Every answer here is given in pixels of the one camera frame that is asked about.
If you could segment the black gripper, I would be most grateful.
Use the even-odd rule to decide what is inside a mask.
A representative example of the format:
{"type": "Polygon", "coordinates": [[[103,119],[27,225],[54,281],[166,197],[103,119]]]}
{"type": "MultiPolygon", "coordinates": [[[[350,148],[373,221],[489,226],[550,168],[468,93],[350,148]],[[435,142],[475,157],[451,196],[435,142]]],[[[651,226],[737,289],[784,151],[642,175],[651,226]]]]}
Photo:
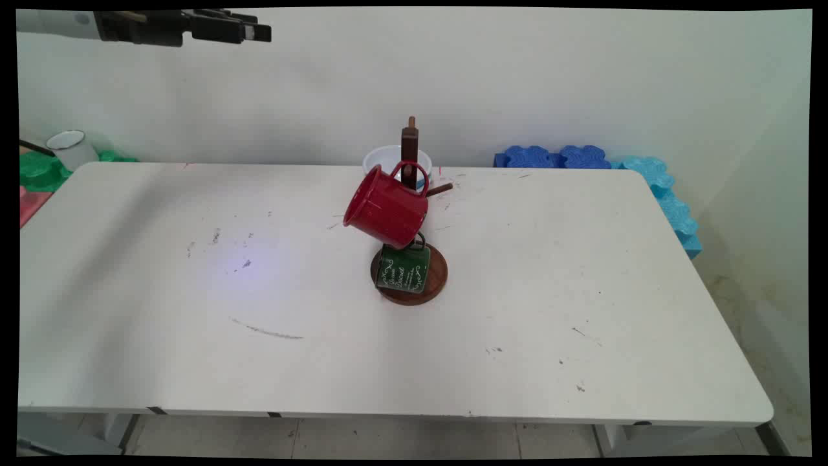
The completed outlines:
{"type": "Polygon", "coordinates": [[[96,10],[94,18],[102,41],[181,47],[184,32],[194,39],[241,44],[270,43],[272,29],[251,15],[227,9],[96,10]]]}

